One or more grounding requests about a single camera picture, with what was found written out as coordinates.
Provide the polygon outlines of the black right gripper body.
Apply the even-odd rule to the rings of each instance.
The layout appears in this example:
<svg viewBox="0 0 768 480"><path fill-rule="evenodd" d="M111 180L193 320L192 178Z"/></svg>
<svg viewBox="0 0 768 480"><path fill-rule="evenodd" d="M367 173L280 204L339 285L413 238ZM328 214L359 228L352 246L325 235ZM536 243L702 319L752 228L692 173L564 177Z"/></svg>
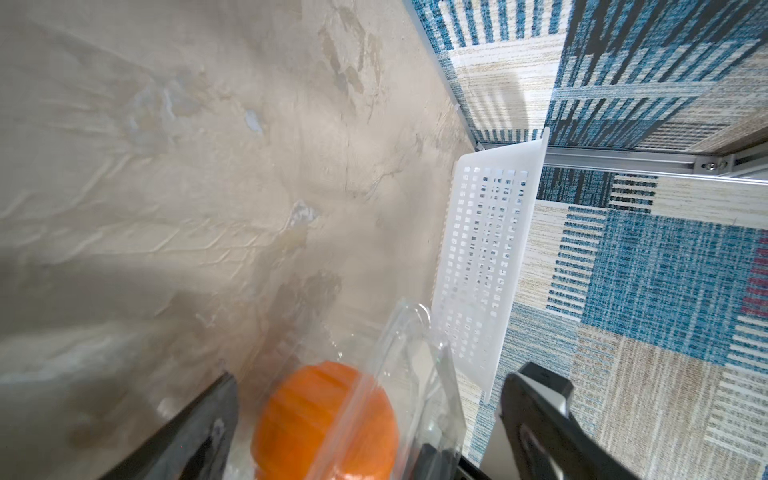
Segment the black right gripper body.
<svg viewBox="0 0 768 480"><path fill-rule="evenodd" d="M570 414L572 382L534 362L527 362L515 374L548 401L563 417ZM438 451L425 444L413 467L414 479L519 479L512 446L501 418L502 405L494 412L490 440L479 466L453 450Z"/></svg>

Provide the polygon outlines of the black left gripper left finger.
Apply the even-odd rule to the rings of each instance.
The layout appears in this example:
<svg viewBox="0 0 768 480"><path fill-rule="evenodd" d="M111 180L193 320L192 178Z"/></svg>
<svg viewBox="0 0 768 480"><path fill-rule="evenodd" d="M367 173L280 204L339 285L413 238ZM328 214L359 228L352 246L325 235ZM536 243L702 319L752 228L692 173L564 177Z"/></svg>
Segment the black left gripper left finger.
<svg viewBox="0 0 768 480"><path fill-rule="evenodd" d="M238 413L237 381L225 372L101 478L221 479Z"/></svg>

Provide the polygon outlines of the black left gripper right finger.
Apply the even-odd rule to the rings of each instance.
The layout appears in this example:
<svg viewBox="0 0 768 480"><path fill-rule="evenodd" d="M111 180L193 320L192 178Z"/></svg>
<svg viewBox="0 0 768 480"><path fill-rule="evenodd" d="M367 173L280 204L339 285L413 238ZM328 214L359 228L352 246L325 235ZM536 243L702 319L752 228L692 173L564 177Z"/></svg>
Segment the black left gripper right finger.
<svg viewBox="0 0 768 480"><path fill-rule="evenodd" d="M522 479L634 479L517 373L505 379L501 420Z"/></svg>

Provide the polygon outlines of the orange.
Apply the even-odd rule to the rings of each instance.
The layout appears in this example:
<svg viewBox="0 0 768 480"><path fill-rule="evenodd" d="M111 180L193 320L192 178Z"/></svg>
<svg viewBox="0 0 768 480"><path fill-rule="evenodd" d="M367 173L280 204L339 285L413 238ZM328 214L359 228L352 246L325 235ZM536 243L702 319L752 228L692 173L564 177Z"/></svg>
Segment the orange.
<svg viewBox="0 0 768 480"><path fill-rule="evenodd" d="M342 412L362 373L324 361L288 376L269 398L251 442L257 479L303 479ZM387 479L395 465L400 434L385 390L373 388L354 438L344 449L338 479Z"/></svg>

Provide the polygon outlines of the clear clamshell container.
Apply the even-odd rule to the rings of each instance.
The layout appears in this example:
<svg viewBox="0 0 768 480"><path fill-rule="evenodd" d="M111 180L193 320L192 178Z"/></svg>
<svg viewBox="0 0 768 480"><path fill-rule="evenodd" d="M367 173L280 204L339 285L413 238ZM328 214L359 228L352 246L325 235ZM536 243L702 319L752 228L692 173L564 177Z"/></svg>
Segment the clear clamshell container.
<svg viewBox="0 0 768 480"><path fill-rule="evenodd" d="M447 338L428 308L375 322L300 316L241 378L228 479L452 479L466 423Z"/></svg>

